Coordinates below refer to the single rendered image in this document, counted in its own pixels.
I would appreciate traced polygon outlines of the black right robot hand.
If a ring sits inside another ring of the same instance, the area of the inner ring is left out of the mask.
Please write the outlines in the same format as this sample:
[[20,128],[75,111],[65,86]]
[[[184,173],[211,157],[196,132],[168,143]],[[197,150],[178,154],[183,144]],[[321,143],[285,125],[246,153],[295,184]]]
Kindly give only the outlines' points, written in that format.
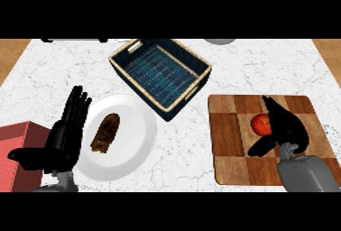
[[271,97],[262,97],[267,109],[271,134],[262,135],[249,148],[248,155],[262,157],[276,144],[295,144],[293,153],[305,151],[308,146],[307,129],[298,117],[289,112]]

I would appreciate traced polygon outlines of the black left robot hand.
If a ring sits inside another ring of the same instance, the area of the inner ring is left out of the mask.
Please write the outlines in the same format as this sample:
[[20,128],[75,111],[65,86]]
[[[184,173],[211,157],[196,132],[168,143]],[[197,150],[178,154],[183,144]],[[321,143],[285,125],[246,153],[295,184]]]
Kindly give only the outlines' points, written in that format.
[[29,149],[45,174],[70,171],[78,161],[82,127],[91,98],[81,86],[73,86],[62,112],[62,119],[51,126],[42,148]]

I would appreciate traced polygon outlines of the red tomato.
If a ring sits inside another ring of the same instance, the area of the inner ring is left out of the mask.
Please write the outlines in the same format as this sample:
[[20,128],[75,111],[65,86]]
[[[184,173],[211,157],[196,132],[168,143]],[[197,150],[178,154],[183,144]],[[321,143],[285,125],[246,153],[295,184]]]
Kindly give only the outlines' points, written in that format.
[[267,114],[258,114],[252,117],[251,127],[256,135],[264,136],[271,134]]

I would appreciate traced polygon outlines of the checkered wooden cutting board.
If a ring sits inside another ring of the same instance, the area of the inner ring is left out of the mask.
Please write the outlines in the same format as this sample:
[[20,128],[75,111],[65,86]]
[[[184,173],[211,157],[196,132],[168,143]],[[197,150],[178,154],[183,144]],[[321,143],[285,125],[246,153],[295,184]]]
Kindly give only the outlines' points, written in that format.
[[[298,155],[317,155],[327,164],[341,186],[341,166],[307,96],[271,95],[274,101],[296,115],[308,134],[307,150]],[[214,178],[220,185],[280,186],[277,174],[279,146],[264,157],[251,157],[248,150],[259,139],[251,120],[264,114],[259,95],[209,95],[211,153]]]

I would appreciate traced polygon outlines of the dark blue wicker basket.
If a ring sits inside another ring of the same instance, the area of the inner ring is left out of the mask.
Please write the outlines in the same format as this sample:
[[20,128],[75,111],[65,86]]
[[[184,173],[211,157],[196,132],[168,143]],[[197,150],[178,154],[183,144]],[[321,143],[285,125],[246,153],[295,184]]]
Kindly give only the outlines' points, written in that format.
[[131,39],[109,55],[109,62],[168,122],[206,84],[211,64],[175,39]]

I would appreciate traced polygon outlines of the brown food piece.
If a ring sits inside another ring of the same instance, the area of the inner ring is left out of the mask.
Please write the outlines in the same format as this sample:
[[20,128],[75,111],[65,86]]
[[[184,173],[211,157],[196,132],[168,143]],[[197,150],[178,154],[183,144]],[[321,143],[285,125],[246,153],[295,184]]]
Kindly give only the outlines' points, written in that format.
[[106,153],[109,145],[116,137],[116,130],[119,126],[118,114],[109,114],[101,120],[97,133],[90,143],[91,151]]

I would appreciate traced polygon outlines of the red box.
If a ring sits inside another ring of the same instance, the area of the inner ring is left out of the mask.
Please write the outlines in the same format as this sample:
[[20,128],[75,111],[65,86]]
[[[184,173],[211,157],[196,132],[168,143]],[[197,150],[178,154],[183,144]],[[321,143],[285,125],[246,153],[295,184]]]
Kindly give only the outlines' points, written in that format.
[[39,187],[42,166],[28,150],[42,148],[48,129],[26,121],[0,126],[0,192],[29,192]]

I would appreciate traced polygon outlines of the white round plate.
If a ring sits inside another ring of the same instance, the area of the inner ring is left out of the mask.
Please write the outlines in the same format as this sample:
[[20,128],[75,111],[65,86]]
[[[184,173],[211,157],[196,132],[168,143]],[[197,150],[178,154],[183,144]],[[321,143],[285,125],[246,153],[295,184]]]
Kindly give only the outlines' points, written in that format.
[[[118,114],[116,137],[107,152],[94,152],[90,143],[101,120]],[[93,180],[118,180],[141,165],[156,139],[156,119],[147,104],[134,96],[113,95],[103,98],[88,109],[79,158],[75,168]]]

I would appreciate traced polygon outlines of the white appliance with black feet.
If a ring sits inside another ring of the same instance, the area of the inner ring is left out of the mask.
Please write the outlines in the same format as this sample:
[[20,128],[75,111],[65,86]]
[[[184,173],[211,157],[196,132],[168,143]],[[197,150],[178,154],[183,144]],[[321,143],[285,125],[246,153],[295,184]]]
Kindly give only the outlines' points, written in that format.
[[39,39],[41,42],[100,42],[100,43],[106,43],[106,42],[128,42],[130,39]]

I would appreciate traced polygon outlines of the grey round object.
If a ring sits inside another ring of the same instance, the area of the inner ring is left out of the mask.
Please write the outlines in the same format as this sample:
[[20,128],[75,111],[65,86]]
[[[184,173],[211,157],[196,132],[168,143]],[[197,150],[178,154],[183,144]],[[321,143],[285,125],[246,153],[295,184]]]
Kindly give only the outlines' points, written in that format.
[[215,45],[227,45],[231,43],[236,39],[203,39],[208,43]]

